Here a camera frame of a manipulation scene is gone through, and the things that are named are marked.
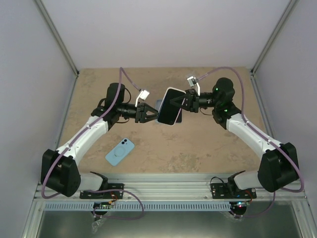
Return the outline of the light blue phone case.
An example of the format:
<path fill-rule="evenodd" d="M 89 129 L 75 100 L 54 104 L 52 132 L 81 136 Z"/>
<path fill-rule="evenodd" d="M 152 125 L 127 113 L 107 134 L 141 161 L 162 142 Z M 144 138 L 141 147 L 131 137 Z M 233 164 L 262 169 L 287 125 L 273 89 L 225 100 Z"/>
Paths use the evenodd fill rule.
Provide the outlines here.
<path fill-rule="evenodd" d="M 155 106 L 155 108 L 156 108 L 156 110 L 158 111 L 158 116 L 159 116 L 159 114 L 160 114 L 160 108 L 161 108 L 162 101 L 163 101 L 162 99 L 156 100 L 156 106 Z"/>

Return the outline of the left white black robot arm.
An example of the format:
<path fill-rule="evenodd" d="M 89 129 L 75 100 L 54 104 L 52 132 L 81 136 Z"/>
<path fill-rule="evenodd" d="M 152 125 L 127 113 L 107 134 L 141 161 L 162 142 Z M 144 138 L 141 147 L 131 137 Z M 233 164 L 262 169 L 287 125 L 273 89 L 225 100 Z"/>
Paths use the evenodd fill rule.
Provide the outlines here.
<path fill-rule="evenodd" d="M 77 191 L 91 190 L 97 198 L 108 194 L 106 177 L 96 172 L 81 174 L 78 165 L 87 151 L 105 135 L 120 118 L 133 119 L 136 123 L 155 120 L 158 111 L 147 103 L 124 102 L 126 88 L 121 83 L 109 85 L 106 97 L 92 111 L 85 125 L 64 145 L 48 149 L 42 157 L 42 188 L 50 188 L 57 195 L 71 197 Z"/>

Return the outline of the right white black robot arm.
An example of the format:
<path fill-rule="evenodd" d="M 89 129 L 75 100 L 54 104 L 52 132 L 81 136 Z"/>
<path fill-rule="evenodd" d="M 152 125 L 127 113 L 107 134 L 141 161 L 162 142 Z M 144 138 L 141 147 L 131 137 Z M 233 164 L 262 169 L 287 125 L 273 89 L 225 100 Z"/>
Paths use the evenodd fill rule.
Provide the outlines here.
<path fill-rule="evenodd" d="M 300 178 L 295 146 L 269 137 L 245 117 L 233 103 L 235 90 L 230 79 L 220 78 L 210 93 L 200 92 L 194 79 L 189 81 L 196 88 L 186 90 L 181 96 L 172 96 L 168 102 L 193 113 L 200 108 L 212 108 L 215 122 L 239 137 L 261 160 L 257 171 L 242 171 L 228 178 L 226 186 L 231 197 L 238 198 L 252 188 L 275 192 Z"/>

